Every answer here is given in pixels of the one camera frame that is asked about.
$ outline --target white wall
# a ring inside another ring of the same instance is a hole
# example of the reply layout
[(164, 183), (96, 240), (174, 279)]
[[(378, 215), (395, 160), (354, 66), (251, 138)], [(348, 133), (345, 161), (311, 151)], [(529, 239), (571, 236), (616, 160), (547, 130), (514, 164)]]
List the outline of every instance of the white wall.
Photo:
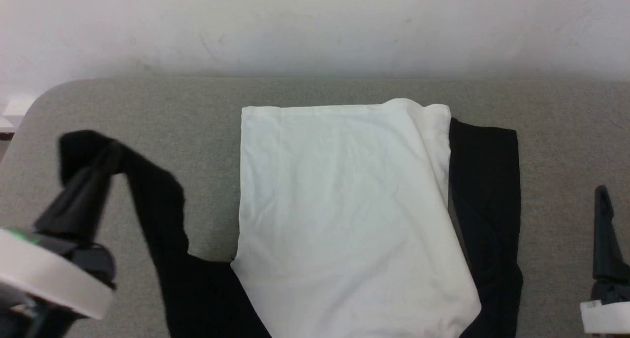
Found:
[(0, 0), (0, 105), (177, 74), (630, 80), (630, 0)]

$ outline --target garment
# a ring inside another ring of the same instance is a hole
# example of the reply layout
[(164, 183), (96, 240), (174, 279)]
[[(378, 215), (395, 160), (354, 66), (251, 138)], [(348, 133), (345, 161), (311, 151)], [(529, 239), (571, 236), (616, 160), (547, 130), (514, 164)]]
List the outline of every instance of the garment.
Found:
[(457, 337), (474, 320), (449, 123), (403, 98), (243, 109), (232, 268), (274, 338)]
[[(61, 179), (99, 155), (112, 139), (77, 131), (60, 139)], [(142, 233), (155, 264), (173, 338), (268, 338), (229, 263), (205, 262), (187, 253), (182, 186), (170, 173), (127, 147), (120, 163), (131, 188)]]
[(464, 338), (516, 334), (523, 276), (518, 140), (513, 130), (450, 123), (450, 193), (481, 313)]

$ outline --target gray cushion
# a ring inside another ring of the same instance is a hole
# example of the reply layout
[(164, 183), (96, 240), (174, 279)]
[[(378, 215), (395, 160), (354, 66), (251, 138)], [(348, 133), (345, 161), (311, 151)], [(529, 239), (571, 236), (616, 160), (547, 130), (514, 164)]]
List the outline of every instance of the gray cushion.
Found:
[[(124, 78), (66, 83), (33, 105), (0, 165), (1, 225), (30, 224), (59, 191), (60, 134), (95, 129), (173, 172), (187, 199), (190, 252), (236, 253), (239, 127), (246, 105), (444, 103), (465, 123), (518, 131), (524, 288), (520, 337), (581, 334), (579, 302), (592, 285), (593, 192), (607, 184), (630, 259), (630, 84)], [(101, 322), (70, 337), (166, 337), (155, 270), (130, 194), (117, 177), (99, 241), (117, 259), (119, 290)]]

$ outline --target white fabric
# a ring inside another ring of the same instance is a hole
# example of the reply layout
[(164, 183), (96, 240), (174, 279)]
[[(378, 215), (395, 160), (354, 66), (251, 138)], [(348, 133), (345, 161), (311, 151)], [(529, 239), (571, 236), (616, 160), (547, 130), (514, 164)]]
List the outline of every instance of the white fabric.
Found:
[(232, 268), (273, 338), (457, 337), (479, 297), (447, 212), (445, 105), (246, 107)]

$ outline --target black fabric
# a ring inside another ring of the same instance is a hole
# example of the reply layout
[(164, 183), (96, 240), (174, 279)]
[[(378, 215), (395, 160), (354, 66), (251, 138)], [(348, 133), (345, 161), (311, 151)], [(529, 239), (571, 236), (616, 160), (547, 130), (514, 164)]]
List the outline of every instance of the black fabric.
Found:
[[(112, 139), (77, 131), (60, 140), (61, 178), (66, 184)], [(229, 263), (188, 254), (183, 228), (182, 186), (169, 172), (127, 147), (119, 171), (126, 174), (144, 239), (155, 264), (168, 329), (173, 338), (268, 338)]]
[(461, 227), (481, 313), (463, 338), (516, 335), (523, 276), (518, 140), (513, 130), (451, 119), (450, 192)]

